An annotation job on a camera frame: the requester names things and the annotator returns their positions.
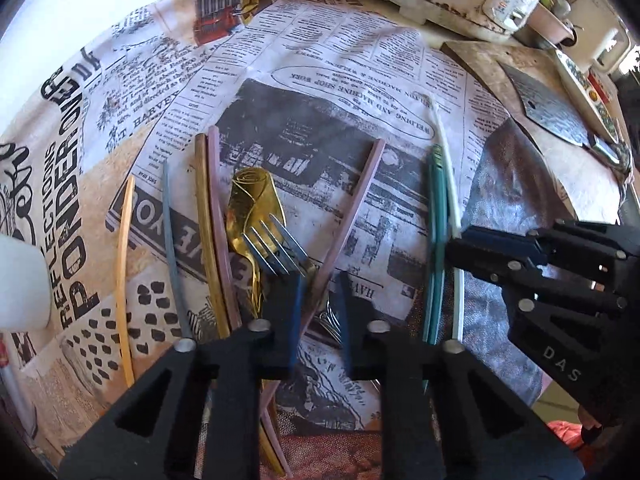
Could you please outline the white chopstick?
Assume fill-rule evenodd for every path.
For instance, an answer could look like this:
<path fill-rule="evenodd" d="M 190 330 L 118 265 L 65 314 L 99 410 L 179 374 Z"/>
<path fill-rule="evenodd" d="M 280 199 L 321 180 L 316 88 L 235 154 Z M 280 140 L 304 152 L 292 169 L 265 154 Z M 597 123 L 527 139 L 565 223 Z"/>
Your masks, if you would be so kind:
<path fill-rule="evenodd" d="M 446 190 L 448 202 L 448 223 L 450 227 L 450 237 L 461 237 L 461 212 L 458 200 L 456 180 L 454 180 L 454 167 L 450 155 L 449 144 L 442 120 L 439 117 L 439 105 L 435 102 L 432 105 L 432 115 L 435 125 L 435 136 L 437 144 L 442 149 L 442 168 L 446 177 Z M 454 308 L 452 309 L 452 329 L 451 338 L 457 342 L 463 341 L 464 330 L 464 271 L 455 268 L 454 272 Z"/>

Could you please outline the silver fork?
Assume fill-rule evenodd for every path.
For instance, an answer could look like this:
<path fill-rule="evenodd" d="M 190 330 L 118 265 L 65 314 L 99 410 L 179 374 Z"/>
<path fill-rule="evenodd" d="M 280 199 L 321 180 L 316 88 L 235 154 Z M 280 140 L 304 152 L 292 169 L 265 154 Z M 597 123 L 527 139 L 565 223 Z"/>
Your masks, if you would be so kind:
<path fill-rule="evenodd" d="M 259 220 L 257 226 L 249 226 L 241 238 L 259 269 L 269 275 L 299 274 L 310 282 L 318 271 L 303 246 L 274 214 L 268 214 L 266 220 Z M 340 322 L 331 306 L 328 290 L 314 314 L 314 322 L 338 346 L 342 344 Z"/>

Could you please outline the gold brown chopstick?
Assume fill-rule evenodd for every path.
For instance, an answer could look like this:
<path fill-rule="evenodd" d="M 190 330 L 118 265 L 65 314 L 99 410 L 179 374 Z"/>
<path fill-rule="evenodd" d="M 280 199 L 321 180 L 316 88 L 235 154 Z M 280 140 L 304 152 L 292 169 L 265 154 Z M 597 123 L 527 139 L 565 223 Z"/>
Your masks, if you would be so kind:
<path fill-rule="evenodd" d="M 217 323 L 218 339 L 204 346 L 204 356 L 215 373 L 213 404 L 207 425 L 203 477 L 258 479 L 260 477 L 259 351 L 269 341 L 268 330 L 252 332 L 231 327 L 219 273 L 212 218 L 208 140 L 195 137 L 195 185 L 207 285 Z"/>

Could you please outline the wooden cutting board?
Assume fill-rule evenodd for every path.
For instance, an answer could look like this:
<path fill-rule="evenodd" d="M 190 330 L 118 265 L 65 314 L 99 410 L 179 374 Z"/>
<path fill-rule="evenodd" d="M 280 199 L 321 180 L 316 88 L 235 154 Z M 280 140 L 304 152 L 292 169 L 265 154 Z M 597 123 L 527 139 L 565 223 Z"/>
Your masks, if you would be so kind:
<path fill-rule="evenodd" d="M 549 53 L 470 40 L 449 40 L 440 50 L 493 94 L 533 141 L 574 216 L 618 220 L 620 174 L 570 102 Z"/>

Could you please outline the pink chopstick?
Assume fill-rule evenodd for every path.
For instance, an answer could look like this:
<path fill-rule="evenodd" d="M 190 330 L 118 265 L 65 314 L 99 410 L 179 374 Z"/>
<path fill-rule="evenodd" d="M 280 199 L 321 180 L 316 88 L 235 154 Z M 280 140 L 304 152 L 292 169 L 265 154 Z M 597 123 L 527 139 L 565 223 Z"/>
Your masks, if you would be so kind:
<path fill-rule="evenodd" d="M 234 332 L 242 327 L 242 318 L 232 283 L 230 254 L 226 224 L 221 207 L 221 185 L 219 179 L 219 130 L 210 126 L 207 131 L 207 161 L 209 172 L 210 213 L 213 220 L 218 274 L 221 282 L 224 304 L 228 316 L 229 326 Z M 279 477 L 288 478 L 291 473 L 277 431 L 274 429 L 271 414 L 267 412 L 260 416 L 259 444 L 262 455 L 272 471 Z"/>
<path fill-rule="evenodd" d="M 382 139 L 374 142 L 354 194 L 352 194 L 350 204 L 344 213 L 341 225 L 333 237 L 332 245 L 322 265 L 314 272 L 309 285 L 305 284 L 305 278 L 302 275 L 302 266 L 298 261 L 295 261 L 290 268 L 284 265 L 284 261 L 281 260 L 281 258 L 288 256 L 284 248 L 280 248 L 274 256 L 269 256 L 265 263 L 259 265 L 260 270 L 274 276 L 277 280 L 291 287 L 293 289 L 293 298 L 296 300 L 293 306 L 291 327 L 286 332 L 286 337 L 282 339 L 279 335 L 276 335 L 273 339 L 277 344 L 282 342 L 281 347 L 273 347 L 273 350 L 276 352 L 276 357 L 279 359 L 278 364 L 283 364 L 283 367 L 277 368 L 276 378 L 280 380 L 280 382 L 290 378 L 292 374 L 296 363 L 299 339 L 306 332 L 318 307 L 320 307 L 320 301 L 328 289 L 337 258 L 346 243 L 348 234 L 352 230 L 352 225 L 369 191 L 375 171 L 378 170 L 378 164 L 382 158 L 384 148 L 385 142 Z"/>

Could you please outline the green chopstick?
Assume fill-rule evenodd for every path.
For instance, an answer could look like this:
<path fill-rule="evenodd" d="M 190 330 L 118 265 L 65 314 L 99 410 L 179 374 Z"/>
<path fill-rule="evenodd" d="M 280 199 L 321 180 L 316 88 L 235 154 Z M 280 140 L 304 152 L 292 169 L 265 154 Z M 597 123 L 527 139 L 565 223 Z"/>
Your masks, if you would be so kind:
<path fill-rule="evenodd" d="M 430 234 L 430 240 L 427 244 L 428 266 L 422 336 L 428 344 L 436 344 L 440 315 L 442 314 L 442 298 L 444 298 L 447 235 L 447 190 L 440 145 L 436 145 L 432 149 L 428 170 L 430 170 L 428 177 L 430 185 L 428 189 L 430 191 L 428 234 Z"/>
<path fill-rule="evenodd" d="M 432 151 L 432 302 L 427 341 L 436 344 L 445 285 L 445 246 L 448 235 L 446 177 L 442 168 L 442 149 Z"/>

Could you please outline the grey blue chopstick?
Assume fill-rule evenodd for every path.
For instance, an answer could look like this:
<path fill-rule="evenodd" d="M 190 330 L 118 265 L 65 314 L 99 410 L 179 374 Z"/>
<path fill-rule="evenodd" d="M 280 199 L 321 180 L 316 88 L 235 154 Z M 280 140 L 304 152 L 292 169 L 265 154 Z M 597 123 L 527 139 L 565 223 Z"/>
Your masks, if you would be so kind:
<path fill-rule="evenodd" d="M 179 276 L 178 263 L 176 258 L 174 236 L 172 235 L 171 213 L 170 213 L 170 184 L 169 168 L 167 162 L 163 162 L 163 229 L 166 261 L 169 269 L 169 279 L 172 296 L 174 296 L 175 307 L 183 337 L 191 338 L 192 330 L 188 318 L 188 309 L 183 298 L 183 289 Z"/>

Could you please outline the patterned steel cleaver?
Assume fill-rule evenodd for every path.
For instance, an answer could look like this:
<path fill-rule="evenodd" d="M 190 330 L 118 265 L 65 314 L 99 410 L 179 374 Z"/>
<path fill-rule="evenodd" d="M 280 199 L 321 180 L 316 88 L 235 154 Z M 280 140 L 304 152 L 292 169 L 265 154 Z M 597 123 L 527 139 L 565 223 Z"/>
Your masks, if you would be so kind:
<path fill-rule="evenodd" d="M 557 138 L 585 148 L 606 166 L 620 171 L 628 168 L 628 156 L 592 133 L 570 101 L 513 66 L 503 62 L 499 65 L 512 82 L 529 120 Z"/>

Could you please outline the yellow chopstick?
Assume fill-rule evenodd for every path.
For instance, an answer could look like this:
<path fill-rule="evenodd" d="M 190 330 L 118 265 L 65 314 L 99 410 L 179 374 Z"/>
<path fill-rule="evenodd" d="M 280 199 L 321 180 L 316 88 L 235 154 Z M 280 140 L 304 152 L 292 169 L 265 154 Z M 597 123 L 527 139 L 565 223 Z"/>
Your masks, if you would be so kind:
<path fill-rule="evenodd" d="M 115 260 L 115 318 L 119 336 L 120 356 L 125 384 L 130 388 L 134 384 L 134 364 L 130 351 L 127 322 L 127 252 L 129 231 L 131 226 L 132 208 L 134 208 L 134 175 L 130 174 L 125 185 L 122 214 L 118 232 L 117 252 Z"/>

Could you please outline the gold spoon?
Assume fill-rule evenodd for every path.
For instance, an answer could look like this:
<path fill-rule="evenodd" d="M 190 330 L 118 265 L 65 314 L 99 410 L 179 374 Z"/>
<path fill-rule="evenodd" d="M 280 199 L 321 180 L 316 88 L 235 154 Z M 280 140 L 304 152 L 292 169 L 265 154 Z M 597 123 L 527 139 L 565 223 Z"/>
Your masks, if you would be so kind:
<path fill-rule="evenodd" d="M 248 302 L 254 318 L 262 314 L 262 274 L 258 263 L 250 255 L 241 235 L 249 226 L 257 226 L 274 214 L 279 220 L 284 213 L 276 186 L 269 171 L 260 167 L 248 167 L 237 171 L 231 180 L 231 192 L 227 206 L 226 231 L 232 249 L 250 265 L 250 288 Z"/>

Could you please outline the white cup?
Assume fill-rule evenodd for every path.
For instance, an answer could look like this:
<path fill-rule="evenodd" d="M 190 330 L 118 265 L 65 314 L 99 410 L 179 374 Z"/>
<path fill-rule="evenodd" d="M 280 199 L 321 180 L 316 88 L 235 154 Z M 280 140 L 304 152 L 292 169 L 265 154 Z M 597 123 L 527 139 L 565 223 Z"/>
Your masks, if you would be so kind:
<path fill-rule="evenodd" d="M 29 332 L 47 327 L 51 289 L 39 248 L 1 235 L 0 315 L 2 330 Z"/>

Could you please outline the newspaper print table cloth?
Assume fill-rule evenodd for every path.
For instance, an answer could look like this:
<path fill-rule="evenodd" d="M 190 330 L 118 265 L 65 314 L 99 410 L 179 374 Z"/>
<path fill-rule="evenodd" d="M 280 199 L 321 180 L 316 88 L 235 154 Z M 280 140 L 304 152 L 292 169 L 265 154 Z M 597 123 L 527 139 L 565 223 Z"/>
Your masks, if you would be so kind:
<path fill-rule="evenodd" d="M 160 0 L 63 64 L 1 137 L 1 229 L 35 245 L 51 286 L 48 325 L 12 335 L 17 377 L 49 466 L 124 392 L 115 318 L 116 231 L 134 182 L 128 330 L 143 373 L 181 333 L 169 290 L 171 226 L 189 321 L 216 334 L 195 201 L 194 139 L 220 133 L 223 185 L 273 177 L 285 222 L 326 258 L 376 139 L 378 170 L 337 260 L 355 292 L 402 321 L 426 263 L 427 159 L 446 132 L 462 200 L 486 188 L 504 107 L 417 30 L 348 0 Z"/>

